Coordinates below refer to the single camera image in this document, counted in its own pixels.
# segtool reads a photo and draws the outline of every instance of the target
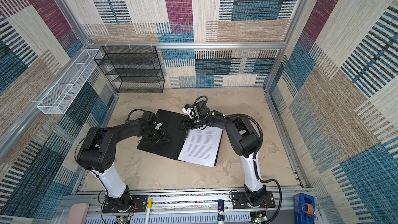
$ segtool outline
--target metal mounting plate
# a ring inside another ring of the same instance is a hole
[[[135,212],[136,213],[142,213],[145,212],[145,209],[147,207],[147,199],[148,195],[130,195],[132,198],[132,201],[135,202]],[[113,213],[119,213],[116,210],[112,210],[111,207],[109,206],[103,206],[102,208],[102,213],[103,214],[113,214]]]
[[[232,200],[232,207],[234,209],[250,208],[246,201],[245,192],[231,192],[231,198],[237,199],[237,200]],[[275,199],[271,191],[267,191],[267,195],[264,197],[264,200],[266,201],[268,208],[275,207]],[[259,208],[265,208],[265,207],[266,205],[262,203]]]

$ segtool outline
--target black folder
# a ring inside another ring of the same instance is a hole
[[[170,137],[172,141],[169,143],[152,144],[149,142],[148,138],[142,138],[137,149],[178,160],[178,156],[180,155],[187,135],[187,131],[180,129],[181,122],[186,115],[162,109],[159,109],[156,114],[159,116],[160,122],[162,123],[164,133]],[[219,151],[220,145],[218,146],[214,166],[216,166]]]

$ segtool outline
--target patterned fabric wall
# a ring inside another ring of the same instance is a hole
[[[283,41],[298,0],[66,0],[94,42]]]
[[[0,136],[82,43],[54,0],[0,0]],[[81,168],[76,140],[101,126],[112,89],[96,69],[65,115],[40,113],[0,162],[0,222],[49,223]]]
[[[81,47],[54,0],[0,0],[0,136]]]
[[[270,95],[330,223],[398,220],[398,0],[310,0]]]
[[[0,163],[0,222],[49,223],[82,170],[78,141],[100,127],[114,98],[96,68],[65,115],[40,113]]]
[[[166,88],[263,87],[278,50],[158,50]]]

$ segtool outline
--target marble-pattern floor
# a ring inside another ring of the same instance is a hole
[[[263,179],[275,178],[281,186],[297,185],[268,104],[259,87],[164,89],[163,93],[121,93],[108,126],[124,123],[135,108],[152,112],[164,109],[182,113],[185,104],[201,95],[208,97],[207,107],[225,114],[243,113],[260,123],[264,133],[259,151]],[[132,114],[132,119],[142,112]],[[225,131],[222,135],[216,167],[198,166],[137,150],[140,138],[131,137],[117,144],[115,167],[130,189],[183,189],[243,187],[245,176],[240,157],[232,150]],[[103,189],[91,174],[83,191]]]

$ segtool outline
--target white paper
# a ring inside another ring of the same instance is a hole
[[[178,160],[213,167],[221,141],[221,134],[222,129],[218,127],[190,130]]]

